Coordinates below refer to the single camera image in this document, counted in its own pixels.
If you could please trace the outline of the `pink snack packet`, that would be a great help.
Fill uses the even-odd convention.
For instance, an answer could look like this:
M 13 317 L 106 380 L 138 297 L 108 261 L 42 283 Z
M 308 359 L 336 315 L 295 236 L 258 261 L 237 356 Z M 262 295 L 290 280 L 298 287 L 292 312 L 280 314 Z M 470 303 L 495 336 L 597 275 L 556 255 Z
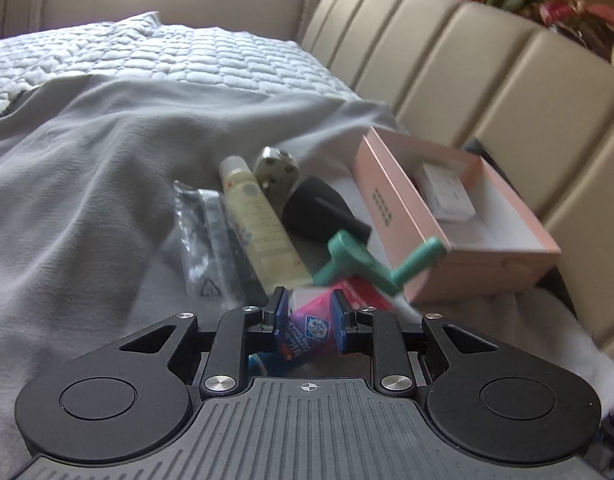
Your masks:
M 350 307 L 375 307 L 392 310 L 393 304 L 361 278 L 347 278 L 331 287 L 303 287 L 292 292 L 290 306 L 278 352 L 259 352 L 249 356 L 252 376 L 287 376 L 319 359 L 335 347 L 330 312 L 332 292 L 340 289 Z

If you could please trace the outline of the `small white box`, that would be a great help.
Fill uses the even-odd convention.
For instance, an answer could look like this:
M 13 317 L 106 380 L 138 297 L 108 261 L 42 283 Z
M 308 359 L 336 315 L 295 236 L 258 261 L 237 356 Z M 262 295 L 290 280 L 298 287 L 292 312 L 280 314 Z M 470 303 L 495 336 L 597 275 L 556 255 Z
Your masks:
M 466 222 L 475 216 L 471 198 L 455 171 L 423 162 L 414 181 L 436 220 Z

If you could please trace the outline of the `white quilted bedspread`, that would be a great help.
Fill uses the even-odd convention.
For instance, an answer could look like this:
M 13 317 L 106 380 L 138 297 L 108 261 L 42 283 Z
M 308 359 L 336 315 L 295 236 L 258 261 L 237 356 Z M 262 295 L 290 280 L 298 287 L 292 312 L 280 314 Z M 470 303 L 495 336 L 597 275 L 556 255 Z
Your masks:
M 58 77 L 104 75 L 183 81 L 274 94 L 356 93 L 294 41 L 219 27 L 165 25 L 155 11 L 118 22 L 0 40 L 0 116 L 22 92 Z

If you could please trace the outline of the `beige padded headboard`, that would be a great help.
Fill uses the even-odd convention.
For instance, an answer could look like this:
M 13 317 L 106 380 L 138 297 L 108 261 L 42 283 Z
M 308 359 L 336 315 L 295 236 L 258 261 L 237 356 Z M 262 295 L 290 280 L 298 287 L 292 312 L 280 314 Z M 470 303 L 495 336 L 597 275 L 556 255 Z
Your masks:
M 467 0 L 320 0 L 301 46 L 416 136 L 478 139 L 560 245 L 578 320 L 614 358 L 614 67 Z

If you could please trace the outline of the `green plastic crank handle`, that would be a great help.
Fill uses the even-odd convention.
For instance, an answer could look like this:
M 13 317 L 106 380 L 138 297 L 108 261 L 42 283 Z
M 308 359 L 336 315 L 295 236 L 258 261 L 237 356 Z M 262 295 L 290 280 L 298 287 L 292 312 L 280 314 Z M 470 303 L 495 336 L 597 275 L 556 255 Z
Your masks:
M 417 248 L 397 268 L 389 270 L 380 263 L 367 246 L 344 230 L 328 241 L 330 260 L 313 276 L 316 286 L 333 285 L 350 276 L 362 278 L 372 286 L 395 296 L 405 285 L 446 255 L 447 248 L 438 237 L 431 237 Z

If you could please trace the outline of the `dark grey cloth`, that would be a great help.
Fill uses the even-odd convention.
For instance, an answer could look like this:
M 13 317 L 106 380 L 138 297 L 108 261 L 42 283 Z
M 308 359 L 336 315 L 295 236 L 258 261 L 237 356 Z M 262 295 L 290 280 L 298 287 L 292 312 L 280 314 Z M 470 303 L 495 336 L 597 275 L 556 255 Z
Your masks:
M 510 188 L 516 192 L 517 196 L 520 196 L 520 193 L 510 181 L 508 176 L 505 174 L 505 171 L 500 168 L 497 164 L 496 160 L 493 158 L 490 153 L 488 153 L 483 144 L 478 141 L 476 138 L 472 138 L 464 142 L 462 145 L 462 149 L 470 154 L 480 156 L 482 159 L 487 162 L 490 167 L 493 168 L 499 174 L 499 176 L 504 179 Z M 557 299 L 559 299 L 562 304 L 565 305 L 572 313 L 575 312 L 575 306 L 571 299 L 568 289 L 563 281 L 562 275 L 559 269 L 556 266 L 553 266 L 536 284 L 538 288 L 545 289 L 547 292 L 550 292 L 551 295 L 554 295 Z

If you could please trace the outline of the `silver metal plug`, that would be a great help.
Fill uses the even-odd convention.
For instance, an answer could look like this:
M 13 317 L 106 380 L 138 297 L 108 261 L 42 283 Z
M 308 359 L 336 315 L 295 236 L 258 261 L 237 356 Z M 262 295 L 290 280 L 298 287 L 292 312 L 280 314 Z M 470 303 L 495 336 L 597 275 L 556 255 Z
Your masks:
M 265 146 L 253 170 L 270 203 L 281 205 L 291 196 L 301 173 L 297 160 L 287 151 Z

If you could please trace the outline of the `potted plant with pink leaves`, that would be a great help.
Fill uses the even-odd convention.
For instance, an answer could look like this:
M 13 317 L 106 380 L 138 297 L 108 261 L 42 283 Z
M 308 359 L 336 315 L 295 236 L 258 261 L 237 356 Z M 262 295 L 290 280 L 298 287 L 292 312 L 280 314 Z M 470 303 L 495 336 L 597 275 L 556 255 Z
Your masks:
M 527 18 L 607 62 L 614 55 L 614 9 L 587 0 L 483 0 L 487 6 Z

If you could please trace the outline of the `black wedge-shaped object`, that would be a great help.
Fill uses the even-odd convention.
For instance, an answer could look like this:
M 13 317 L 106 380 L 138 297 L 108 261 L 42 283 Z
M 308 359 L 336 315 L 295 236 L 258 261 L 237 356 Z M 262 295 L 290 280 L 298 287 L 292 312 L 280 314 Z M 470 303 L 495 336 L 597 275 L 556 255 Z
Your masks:
M 342 195 L 318 177 L 308 177 L 295 188 L 281 221 L 292 233 L 324 244 L 339 231 L 367 244 L 372 233 L 371 226 L 355 217 Z

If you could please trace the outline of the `pink cardboard box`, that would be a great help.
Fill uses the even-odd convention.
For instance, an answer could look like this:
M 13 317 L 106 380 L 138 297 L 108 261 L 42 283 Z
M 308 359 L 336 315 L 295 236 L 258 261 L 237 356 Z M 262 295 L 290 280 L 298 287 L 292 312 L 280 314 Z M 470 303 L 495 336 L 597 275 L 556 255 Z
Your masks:
M 430 238 L 446 248 L 405 285 L 410 302 L 520 292 L 561 255 L 530 207 L 480 156 L 372 128 L 358 146 L 353 176 L 394 268 Z

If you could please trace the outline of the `clear plastic bag with parts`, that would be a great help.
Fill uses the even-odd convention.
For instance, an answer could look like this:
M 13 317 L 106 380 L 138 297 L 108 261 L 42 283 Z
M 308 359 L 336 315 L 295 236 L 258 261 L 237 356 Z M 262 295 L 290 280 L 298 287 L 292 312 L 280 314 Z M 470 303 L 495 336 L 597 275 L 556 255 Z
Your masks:
M 200 301 L 205 318 L 264 307 L 268 296 L 237 235 L 225 196 L 176 181 L 173 199 L 185 286 Z

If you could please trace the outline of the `cream lotion tube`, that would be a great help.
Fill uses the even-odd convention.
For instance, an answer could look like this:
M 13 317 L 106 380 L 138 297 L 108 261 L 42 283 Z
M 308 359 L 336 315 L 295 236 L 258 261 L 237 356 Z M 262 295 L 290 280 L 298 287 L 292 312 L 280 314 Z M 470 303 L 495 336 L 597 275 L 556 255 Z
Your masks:
M 313 284 L 301 256 L 240 156 L 228 156 L 219 164 L 219 176 L 237 236 L 266 292 Z

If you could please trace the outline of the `grey blanket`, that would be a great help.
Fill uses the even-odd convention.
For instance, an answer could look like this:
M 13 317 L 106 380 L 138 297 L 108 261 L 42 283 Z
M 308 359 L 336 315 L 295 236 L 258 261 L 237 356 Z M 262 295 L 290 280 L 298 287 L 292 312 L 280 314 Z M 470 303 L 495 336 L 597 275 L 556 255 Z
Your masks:
M 23 93 L 0 116 L 0 477 L 597 478 L 592 382 L 462 314 L 384 310 L 413 396 L 377 393 L 369 356 L 335 344 L 201 398 L 230 310 L 205 318 L 188 294 L 173 183 L 225 195 L 223 159 L 253 172 L 265 146 L 287 151 L 295 188 L 334 188 L 392 270 L 353 176 L 372 128 L 400 133 L 379 104 L 314 94 L 98 75 Z

